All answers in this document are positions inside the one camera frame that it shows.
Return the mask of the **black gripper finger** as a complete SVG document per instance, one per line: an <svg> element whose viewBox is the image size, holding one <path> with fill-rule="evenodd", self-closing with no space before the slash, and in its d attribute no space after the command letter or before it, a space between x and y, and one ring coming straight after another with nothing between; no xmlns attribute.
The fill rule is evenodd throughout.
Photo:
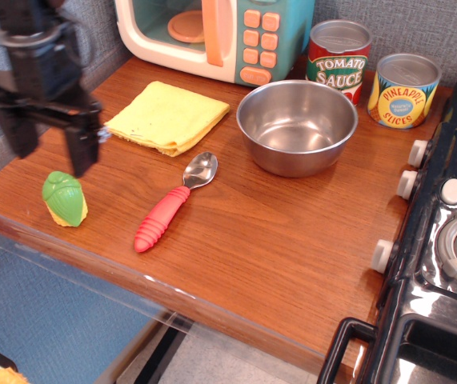
<svg viewBox="0 0 457 384"><path fill-rule="evenodd" d="M98 161L97 132L68 126L65 137L74 176L80 178Z"/></svg>
<svg viewBox="0 0 457 384"><path fill-rule="evenodd" d="M37 148L36 125L19 109L0 108L0 127L10 148L19 158L27 157Z"/></svg>

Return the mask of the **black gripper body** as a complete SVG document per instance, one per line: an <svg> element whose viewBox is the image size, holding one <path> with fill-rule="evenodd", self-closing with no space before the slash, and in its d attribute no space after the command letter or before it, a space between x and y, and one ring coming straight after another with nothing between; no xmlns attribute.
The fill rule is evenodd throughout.
<svg viewBox="0 0 457 384"><path fill-rule="evenodd" d="M0 30L10 70L0 70L0 108L19 109L35 125L68 126L110 134L99 121L101 105L82 87L82 60L74 27L33 34Z"/></svg>

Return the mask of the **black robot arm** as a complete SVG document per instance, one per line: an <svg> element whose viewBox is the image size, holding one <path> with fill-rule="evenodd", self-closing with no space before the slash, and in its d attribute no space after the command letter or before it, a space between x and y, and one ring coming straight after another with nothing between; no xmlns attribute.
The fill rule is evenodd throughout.
<svg viewBox="0 0 457 384"><path fill-rule="evenodd" d="M38 124L62 129L78 178L109 137L100 102L82 86L79 26L61 1L0 1L0 46L10 61L0 70L0 128L20 158L37 148Z"/></svg>

